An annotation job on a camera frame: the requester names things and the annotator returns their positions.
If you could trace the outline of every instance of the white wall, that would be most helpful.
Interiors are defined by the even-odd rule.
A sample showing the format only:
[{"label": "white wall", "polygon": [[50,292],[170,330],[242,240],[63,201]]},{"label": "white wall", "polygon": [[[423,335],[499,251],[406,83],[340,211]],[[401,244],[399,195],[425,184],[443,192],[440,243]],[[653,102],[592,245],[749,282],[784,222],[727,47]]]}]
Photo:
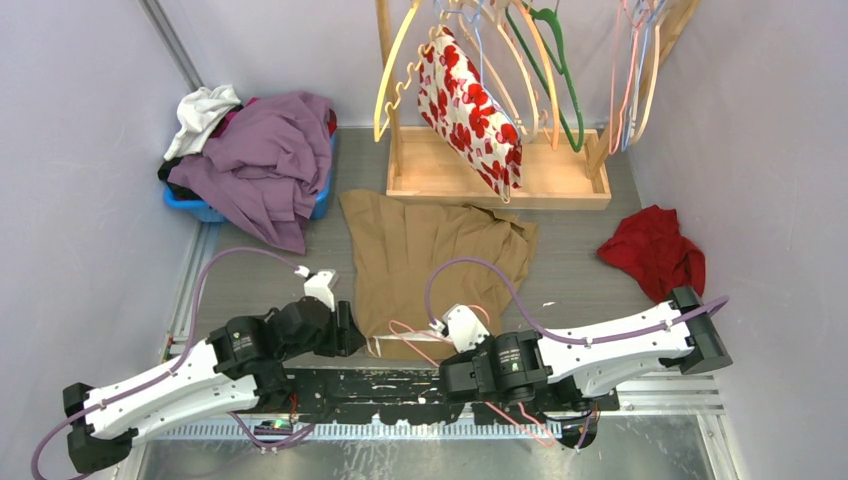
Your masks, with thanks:
[{"label": "white wall", "polygon": [[[208,85],[232,83],[243,98],[306,89],[333,99],[342,125],[373,125],[374,103],[383,71],[374,0],[161,0],[161,3]],[[392,27],[396,31],[411,2],[389,0],[389,3]],[[555,2],[546,0],[536,4],[553,7]],[[566,58],[589,125],[601,123],[609,116],[610,32],[615,24],[616,5],[612,0],[573,0],[560,4]],[[512,12],[517,23],[523,25],[514,7]],[[427,30],[435,24],[433,0],[423,0],[398,56],[397,81],[406,78],[407,63],[416,59],[418,45],[426,41]],[[549,36],[547,27],[540,27],[540,31]],[[522,93],[526,88],[522,90],[518,67],[507,56],[507,47],[500,36],[490,35],[492,29],[485,22],[482,32],[484,50],[501,72],[519,113],[529,115],[527,95]],[[454,33],[459,35],[459,30],[454,29]],[[525,38],[532,44],[529,34]],[[470,44],[464,39],[460,45],[472,54]],[[629,60],[625,54],[620,52],[620,62]],[[532,77],[529,63],[526,68]],[[541,98],[546,99],[539,84],[534,82],[534,85]],[[565,105],[563,112],[573,121],[565,83],[560,82],[559,87],[560,103]],[[415,106],[415,88],[415,85],[410,87],[401,104],[403,124],[423,124]]]},{"label": "white wall", "polygon": [[848,472],[848,4],[799,5],[702,2],[630,154],[731,295],[717,378],[752,479]]},{"label": "white wall", "polygon": [[0,478],[24,479],[62,388],[154,364],[195,232],[155,178],[188,88],[138,2],[7,2],[0,46]]}]

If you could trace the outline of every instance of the green hanger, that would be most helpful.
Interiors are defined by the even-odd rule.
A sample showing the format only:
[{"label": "green hanger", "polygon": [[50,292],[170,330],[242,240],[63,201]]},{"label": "green hanger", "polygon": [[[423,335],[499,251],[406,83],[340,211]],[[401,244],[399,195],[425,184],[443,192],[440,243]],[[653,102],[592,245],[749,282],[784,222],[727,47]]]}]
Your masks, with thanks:
[{"label": "green hanger", "polygon": [[[545,45],[545,50],[548,53],[548,56],[551,57],[551,63],[554,66],[554,70],[557,73],[565,77],[565,83],[568,85],[568,93],[571,96],[571,104],[574,105],[574,113],[577,115],[577,141],[574,140],[574,136],[571,133],[571,128],[568,126],[568,122],[565,121],[565,115],[562,114],[562,110],[559,113],[559,121],[562,123],[565,129],[565,135],[568,137],[568,143],[571,144],[571,148],[575,152],[579,152],[581,148],[583,148],[583,114],[580,113],[580,106],[577,104],[577,93],[574,91],[574,84],[571,81],[571,73],[568,71],[568,64],[565,62],[565,40],[562,35],[562,27],[559,24],[559,18],[557,17],[557,13],[550,8],[543,8],[541,10],[534,10],[530,8],[530,6],[526,2],[521,2],[524,4],[524,8],[527,8],[530,12],[530,17],[533,18],[533,23],[536,21],[542,21],[548,24],[548,27],[551,29],[551,32],[554,35],[554,42],[557,47],[557,54],[551,51],[551,47],[548,46],[548,42],[542,39],[542,43]],[[515,25],[515,21],[512,19],[512,16],[509,14],[509,6],[505,8],[506,10],[506,19],[509,21],[509,26],[512,28],[512,32],[515,34],[515,37],[518,38],[518,42],[521,44],[521,48],[524,50],[524,54],[527,55],[527,59],[530,60],[530,65],[533,67],[533,70],[536,72],[536,77],[539,79],[539,83],[542,84],[542,88],[545,90],[545,93],[548,95],[548,98],[551,97],[550,86],[548,82],[545,80],[545,76],[542,74],[542,70],[539,68],[539,64],[536,62],[536,59],[533,57],[533,53],[530,51],[530,48],[527,46],[527,42],[524,41],[524,38],[521,36],[521,32],[518,31],[518,27]]]}]

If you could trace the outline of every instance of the plastic bin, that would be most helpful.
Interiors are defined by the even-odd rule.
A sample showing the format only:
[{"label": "plastic bin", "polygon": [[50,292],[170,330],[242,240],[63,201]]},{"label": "plastic bin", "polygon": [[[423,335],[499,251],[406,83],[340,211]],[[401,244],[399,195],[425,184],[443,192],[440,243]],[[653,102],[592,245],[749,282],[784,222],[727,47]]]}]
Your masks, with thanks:
[{"label": "plastic bin", "polygon": [[[327,215],[327,210],[330,208],[330,186],[333,184],[333,169],[335,168],[336,156],[336,132],[333,132],[330,136],[330,151],[332,152],[333,162],[330,164],[329,173],[327,173],[327,184],[324,185],[324,189],[318,192],[318,195],[315,197],[315,208],[309,217],[310,220],[324,218]],[[174,196],[174,192],[167,186],[165,187],[165,204],[177,210],[185,210],[203,223],[223,223],[227,221],[223,215],[203,200],[177,199]]]}]

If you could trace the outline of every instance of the tan fabric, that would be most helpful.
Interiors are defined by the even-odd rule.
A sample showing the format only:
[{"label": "tan fabric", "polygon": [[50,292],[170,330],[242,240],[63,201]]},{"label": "tan fabric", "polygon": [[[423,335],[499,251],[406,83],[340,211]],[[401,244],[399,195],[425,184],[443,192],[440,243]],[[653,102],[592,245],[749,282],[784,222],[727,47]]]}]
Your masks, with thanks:
[{"label": "tan fabric", "polygon": [[[515,215],[472,206],[405,205],[370,190],[345,192],[341,204],[353,236],[356,324],[375,354],[372,337],[391,335],[389,320],[415,330],[429,328],[424,288],[444,262],[479,257],[520,286],[536,253],[536,224]],[[433,283],[431,298],[438,318],[457,303],[482,306],[491,316],[493,334],[501,332],[500,316],[510,300],[494,272],[471,263],[444,270]],[[437,360],[456,353],[441,342],[415,345]],[[382,358],[421,358],[400,340],[381,339],[380,350]]]}]

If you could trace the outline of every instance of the wooden clothes rack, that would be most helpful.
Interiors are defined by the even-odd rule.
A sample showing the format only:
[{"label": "wooden clothes rack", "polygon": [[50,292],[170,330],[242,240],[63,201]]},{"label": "wooden clothes rack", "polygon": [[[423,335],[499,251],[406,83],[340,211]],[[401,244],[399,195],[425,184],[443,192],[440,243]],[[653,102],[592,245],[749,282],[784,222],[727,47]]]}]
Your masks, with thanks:
[{"label": "wooden clothes rack", "polygon": [[[668,13],[661,26],[660,67],[699,3],[700,0],[678,0]],[[390,61],[394,62],[394,58],[390,59],[393,30],[389,0],[376,0],[376,6],[385,68]],[[544,52],[542,56],[543,61],[549,60]],[[650,79],[643,78],[639,85],[640,95],[649,88]],[[402,91],[395,89],[393,75],[389,72],[386,98],[397,104],[400,93]],[[525,143],[522,188],[514,190],[510,202],[504,204],[430,127],[401,126],[396,109],[387,109],[387,113],[391,132],[386,183],[389,196],[435,203],[472,203],[490,208],[545,210],[602,210],[612,198],[604,163],[609,156],[610,139],[618,134],[615,122],[600,135],[596,130],[586,129],[585,142],[579,152],[572,151],[567,144],[552,149],[544,136]],[[556,114],[553,116],[556,132],[558,120]]]}]

